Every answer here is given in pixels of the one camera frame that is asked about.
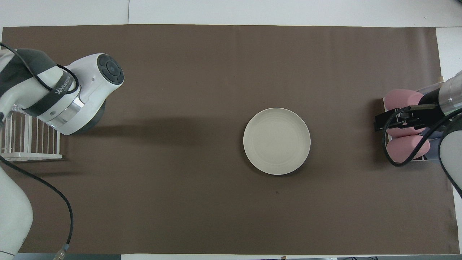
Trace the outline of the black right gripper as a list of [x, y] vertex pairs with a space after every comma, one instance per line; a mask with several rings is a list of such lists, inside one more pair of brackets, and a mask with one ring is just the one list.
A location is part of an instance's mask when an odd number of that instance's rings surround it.
[[383, 131], [388, 129], [405, 129], [410, 128], [411, 126], [418, 129], [423, 127], [432, 127], [439, 120], [445, 117], [444, 112], [439, 106], [439, 94], [440, 89], [433, 90], [425, 95], [414, 94], [409, 100], [409, 105], [436, 105], [435, 108], [431, 110], [415, 110], [411, 112], [412, 117], [405, 122], [406, 117], [403, 117], [403, 114], [409, 112], [409, 107], [404, 108], [394, 108], [387, 110], [383, 113], [380, 113], [375, 116], [374, 121], [374, 131]]

